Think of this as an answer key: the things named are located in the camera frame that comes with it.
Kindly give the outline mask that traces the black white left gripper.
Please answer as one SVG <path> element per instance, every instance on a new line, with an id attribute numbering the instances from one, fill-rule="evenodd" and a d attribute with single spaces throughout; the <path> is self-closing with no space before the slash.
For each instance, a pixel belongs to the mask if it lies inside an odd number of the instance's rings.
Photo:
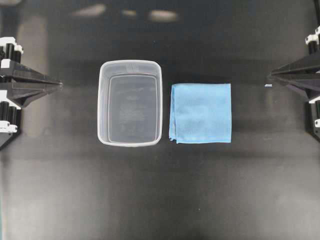
<path id="1" fill-rule="evenodd" d="M 12 36 L 0 38 L 0 148 L 21 133 L 22 108 L 46 95 L 61 90 L 63 83 L 35 71 L 21 62 L 24 50 Z M 4 70 L 9 68 L 9 76 Z M 14 83 L 14 80 L 31 83 Z"/>

